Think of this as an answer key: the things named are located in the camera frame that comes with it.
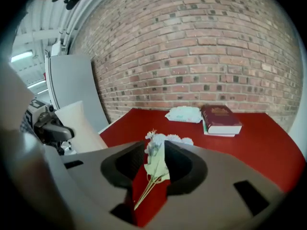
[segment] ceiling light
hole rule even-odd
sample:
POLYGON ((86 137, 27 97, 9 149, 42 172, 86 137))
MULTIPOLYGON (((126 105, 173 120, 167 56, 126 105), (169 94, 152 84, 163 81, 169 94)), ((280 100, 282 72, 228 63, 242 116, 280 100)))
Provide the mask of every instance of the ceiling light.
POLYGON ((32 55, 33 55, 32 51, 28 51, 28 52, 22 53, 20 55, 13 56, 11 58, 11 62, 15 62, 17 60, 20 60, 20 59, 23 59, 23 58, 26 58, 26 57, 30 57, 32 55))
POLYGON ((46 92, 46 91, 48 91, 48 89, 47 89, 47 90, 43 90, 43 91, 41 91, 41 92, 38 92, 37 94, 41 94, 41 93, 44 93, 44 92, 46 92))
POLYGON ((43 83, 43 82, 46 82, 46 80, 42 80, 42 81, 40 81, 40 82, 37 82, 37 83, 35 83, 35 84, 32 84, 32 85, 30 85, 30 86, 28 87, 28 89, 30 89, 30 88, 32 88, 32 87, 35 87, 35 86, 37 86, 37 85, 39 85, 39 84, 41 84, 41 83, 43 83))

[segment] ceiling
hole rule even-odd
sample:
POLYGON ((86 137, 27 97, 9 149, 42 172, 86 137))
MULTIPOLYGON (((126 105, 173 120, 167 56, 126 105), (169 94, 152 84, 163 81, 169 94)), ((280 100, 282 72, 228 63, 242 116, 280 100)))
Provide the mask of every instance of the ceiling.
MULTIPOLYGON (((12 48, 12 57, 31 50, 32 57, 10 63, 26 86, 44 80, 45 54, 51 53, 51 47, 66 35, 71 24, 69 42, 77 35, 78 29, 102 0, 80 0, 70 11, 66 10, 64 0, 31 0, 26 6, 27 15, 22 19, 12 48)), ((30 90, 37 94, 47 89, 46 83, 30 90)))

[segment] red table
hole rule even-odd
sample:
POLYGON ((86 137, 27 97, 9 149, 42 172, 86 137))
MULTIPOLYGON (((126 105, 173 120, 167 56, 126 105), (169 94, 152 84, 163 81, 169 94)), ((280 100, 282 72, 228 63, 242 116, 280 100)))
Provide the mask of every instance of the red table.
MULTIPOLYGON (((100 134, 108 147, 145 140, 153 129, 157 133, 189 137, 194 145, 231 154, 273 181, 284 192, 296 185, 305 159, 288 134, 265 113, 235 114, 243 124, 239 135, 206 136, 202 123, 168 121, 167 111, 131 109, 100 134)), ((147 185, 142 166, 133 181, 133 200, 137 202, 147 185)), ((135 211, 138 226, 145 226, 166 202, 169 181, 157 184, 135 211)))

